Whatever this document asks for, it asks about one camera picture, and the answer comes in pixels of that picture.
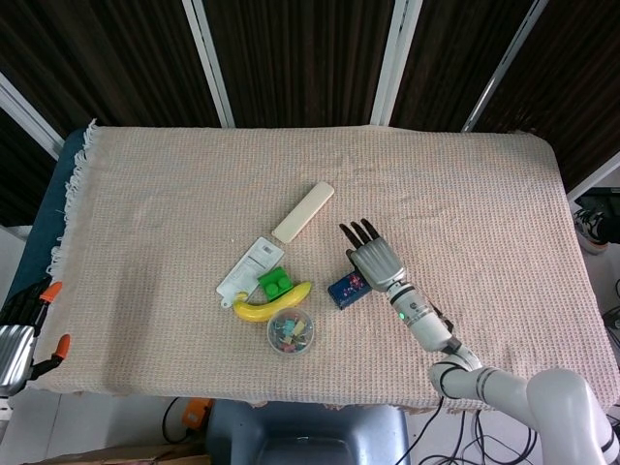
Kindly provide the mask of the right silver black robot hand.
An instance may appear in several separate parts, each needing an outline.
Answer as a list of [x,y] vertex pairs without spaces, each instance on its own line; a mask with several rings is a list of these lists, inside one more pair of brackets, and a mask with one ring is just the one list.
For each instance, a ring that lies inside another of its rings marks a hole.
[[353,246],[346,251],[349,261],[373,290],[386,293],[405,279],[403,263],[367,219],[340,224],[339,229]]

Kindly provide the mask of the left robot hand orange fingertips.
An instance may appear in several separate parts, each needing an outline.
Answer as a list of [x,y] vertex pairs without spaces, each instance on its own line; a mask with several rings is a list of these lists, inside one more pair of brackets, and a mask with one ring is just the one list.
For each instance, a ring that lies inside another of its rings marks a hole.
[[62,289],[51,278],[37,282],[10,297],[1,308],[1,396],[8,398],[22,391],[57,368],[67,357],[71,336],[63,334],[50,358],[34,362],[38,337],[47,310]]

